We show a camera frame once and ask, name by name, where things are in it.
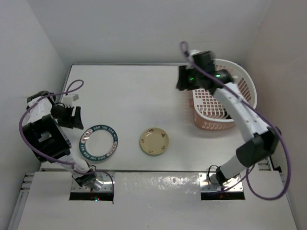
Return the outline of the dark rimmed plate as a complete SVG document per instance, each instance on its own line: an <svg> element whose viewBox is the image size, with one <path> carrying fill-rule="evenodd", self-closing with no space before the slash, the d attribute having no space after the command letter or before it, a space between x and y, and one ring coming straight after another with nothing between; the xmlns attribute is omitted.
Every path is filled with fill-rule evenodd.
<svg viewBox="0 0 307 230"><path fill-rule="evenodd" d="M81 155L94 162L110 158L118 147L116 131L107 125L95 125L87 129L79 141Z"/></svg>

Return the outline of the beige plate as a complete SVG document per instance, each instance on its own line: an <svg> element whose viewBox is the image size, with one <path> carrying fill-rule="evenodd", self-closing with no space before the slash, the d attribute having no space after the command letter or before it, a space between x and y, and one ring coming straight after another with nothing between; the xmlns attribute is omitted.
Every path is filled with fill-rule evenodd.
<svg viewBox="0 0 307 230"><path fill-rule="evenodd" d="M141 134L139 143L144 153L150 156L158 156L167 150L169 136L161 128L150 127Z"/></svg>

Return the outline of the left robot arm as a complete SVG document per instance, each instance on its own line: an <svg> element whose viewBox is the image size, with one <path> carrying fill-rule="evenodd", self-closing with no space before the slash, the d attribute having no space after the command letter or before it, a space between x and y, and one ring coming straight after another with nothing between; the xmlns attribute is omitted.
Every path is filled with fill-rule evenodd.
<svg viewBox="0 0 307 230"><path fill-rule="evenodd" d="M57 103L48 91L27 98L29 120L22 125L24 139L40 162L56 163L72 174L80 187L94 189L93 167L71 150L72 145L63 128L82 130L81 108L72 106L77 96L68 95L67 103Z"/></svg>

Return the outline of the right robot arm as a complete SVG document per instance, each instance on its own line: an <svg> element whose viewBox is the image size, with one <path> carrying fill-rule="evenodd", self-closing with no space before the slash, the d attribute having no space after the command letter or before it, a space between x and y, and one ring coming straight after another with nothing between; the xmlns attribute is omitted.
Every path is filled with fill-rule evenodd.
<svg viewBox="0 0 307 230"><path fill-rule="evenodd" d="M279 133L249 107L230 72L216 70L212 52L191 55L185 51L183 55L189 64L180 70L176 88L180 91L208 91L226 109L245 142L229 161L217 167L212 179L222 185L274 153Z"/></svg>

